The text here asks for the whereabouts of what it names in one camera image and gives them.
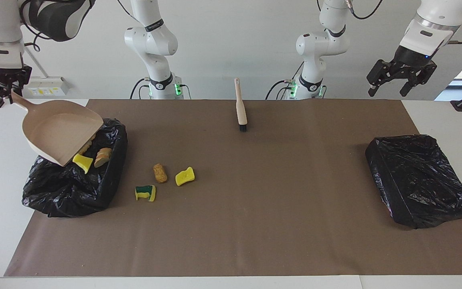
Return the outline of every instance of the green status light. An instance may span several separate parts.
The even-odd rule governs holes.
[[[291,92],[292,96],[294,97],[297,94],[297,88],[299,88],[299,86],[297,84],[294,84],[294,87],[292,88],[292,92]]]
[[[174,84],[174,86],[176,87],[176,95],[181,95],[181,88],[179,84]]]

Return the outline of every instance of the yellow sponge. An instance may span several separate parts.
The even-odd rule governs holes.
[[[176,175],[176,185],[180,186],[188,181],[193,181],[194,179],[196,179],[194,169],[192,169],[192,167],[188,167],[186,170]]]
[[[90,169],[90,166],[92,165],[93,161],[94,159],[82,156],[81,154],[76,154],[72,158],[72,162],[78,165],[80,168],[82,168],[85,171],[85,174],[88,173],[88,169]]]

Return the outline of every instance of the plastic bag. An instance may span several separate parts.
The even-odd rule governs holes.
[[[101,148],[112,148],[110,161],[88,174],[75,163],[61,167],[41,156],[31,167],[22,204],[48,217],[84,216],[110,205],[119,186],[127,150],[126,127],[117,119],[104,119],[84,156],[95,159]]]
[[[431,228],[462,218],[462,184],[436,139],[377,137],[365,155],[396,223]]]

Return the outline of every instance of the sponge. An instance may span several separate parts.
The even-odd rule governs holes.
[[[72,162],[78,165],[80,168],[82,168],[85,171],[85,174],[88,173],[88,169],[90,169],[90,166],[92,165],[93,161],[94,159],[82,156],[81,154],[76,154],[72,158]]]
[[[194,179],[196,179],[194,169],[192,169],[192,167],[188,167],[186,170],[181,171],[176,175],[176,185],[180,186],[189,181],[193,181]]]
[[[149,198],[149,201],[154,201],[156,199],[156,187],[154,185],[144,185],[143,187],[135,187],[135,198],[138,201],[138,198],[143,197],[145,199]]]

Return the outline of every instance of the wooden brush handle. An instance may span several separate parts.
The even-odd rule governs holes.
[[[245,106],[242,101],[242,89],[240,88],[240,79],[235,78],[236,90],[236,115],[238,117],[238,124],[247,124],[247,115],[245,113]]]

